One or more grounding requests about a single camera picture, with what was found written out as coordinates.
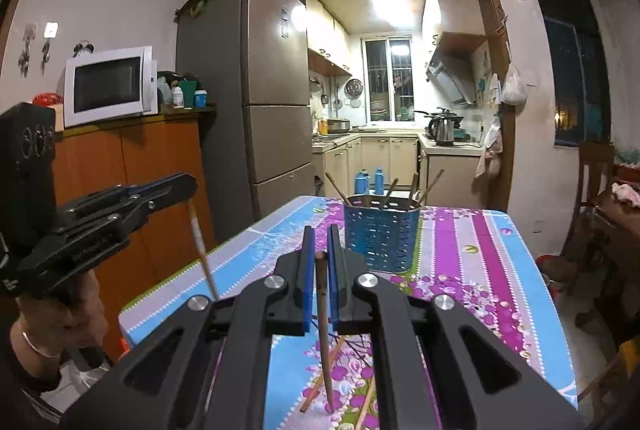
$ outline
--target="striped tablecloth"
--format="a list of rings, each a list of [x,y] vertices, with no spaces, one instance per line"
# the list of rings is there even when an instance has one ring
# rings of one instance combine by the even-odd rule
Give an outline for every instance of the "striped tablecloth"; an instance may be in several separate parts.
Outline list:
[[[316,250],[326,249],[326,232],[340,227],[342,203],[299,197],[219,246],[209,265],[222,296],[237,295],[271,273],[277,258],[302,243],[306,225],[316,229]],[[421,211],[414,265],[403,275],[382,275],[407,294],[454,296],[507,346],[527,360],[569,402],[577,392],[562,326],[542,277],[510,217],[500,211],[427,207]],[[199,264],[185,268],[128,305],[119,316],[122,333],[135,345],[183,302],[208,295]],[[320,374],[317,331],[305,337],[273,339],[264,429],[353,429],[372,378],[366,337],[348,339],[332,369],[338,410],[328,413],[326,393],[306,413],[298,410]],[[377,402],[366,407],[364,428],[377,426]]]

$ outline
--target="blue plastic basket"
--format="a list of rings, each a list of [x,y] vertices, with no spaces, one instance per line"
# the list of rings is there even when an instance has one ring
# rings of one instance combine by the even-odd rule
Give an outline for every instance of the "blue plastic basket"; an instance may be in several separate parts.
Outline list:
[[[353,206],[344,205],[346,246],[363,254],[370,270],[404,273],[414,259],[420,207],[417,201],[392,197],[379,209],[381,199],[377,195],[349,198]],[[407,211],[410,202],[414,209]]]

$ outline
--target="refrigerator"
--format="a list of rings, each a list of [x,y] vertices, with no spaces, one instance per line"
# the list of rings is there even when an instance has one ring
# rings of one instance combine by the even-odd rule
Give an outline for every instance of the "refrigerator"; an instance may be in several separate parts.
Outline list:
[[[197,75],[215,122],[200,121],[212,221],[227,240],[314,194],[306,30],[299,0],[208,0],[178,22],[176,71]]]

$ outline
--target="bracelet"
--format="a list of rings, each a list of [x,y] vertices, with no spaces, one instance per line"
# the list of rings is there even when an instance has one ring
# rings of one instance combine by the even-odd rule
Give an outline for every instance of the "bracelet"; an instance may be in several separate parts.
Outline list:
[[[38,347],[31,343],[31,340],[29,339],[29,336],[27,336],[27,333],[25,331],[22,331],[22,336],[24,337],[25,342],[27,342],[27,344],[31,347],[31,349],[35,350],[39,355],[44,356],[45,358],[49,358],[50,360],[60,357],[60,352],[53,356],[42,352]]]

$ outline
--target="range hood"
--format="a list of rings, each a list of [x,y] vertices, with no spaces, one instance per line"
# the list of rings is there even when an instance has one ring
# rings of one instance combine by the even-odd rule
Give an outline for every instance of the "range hood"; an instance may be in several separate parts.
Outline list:
[[[451,106],[468,108],[476,104],[476,82],[468,60],[446,54],[434,56],[427,76],[450,100]]]

